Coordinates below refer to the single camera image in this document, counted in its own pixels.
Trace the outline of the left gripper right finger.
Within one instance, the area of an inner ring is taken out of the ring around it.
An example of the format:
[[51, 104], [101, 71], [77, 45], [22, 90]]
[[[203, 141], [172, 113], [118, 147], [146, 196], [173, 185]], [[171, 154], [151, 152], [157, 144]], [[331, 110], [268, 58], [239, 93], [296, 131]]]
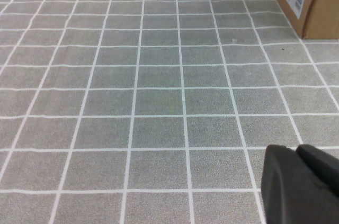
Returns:
[[338, 196], [338, 159], [312, 145], [299, 145], [296, 153], [312, 172]]

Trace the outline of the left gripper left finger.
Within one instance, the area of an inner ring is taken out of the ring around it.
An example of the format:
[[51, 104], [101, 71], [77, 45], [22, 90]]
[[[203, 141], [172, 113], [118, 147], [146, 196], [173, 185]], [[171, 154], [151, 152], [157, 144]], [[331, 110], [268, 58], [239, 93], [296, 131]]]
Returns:
[[267, 146], [261, 194], [267, 223], [338, 223], [338, 196], [296, 150]]

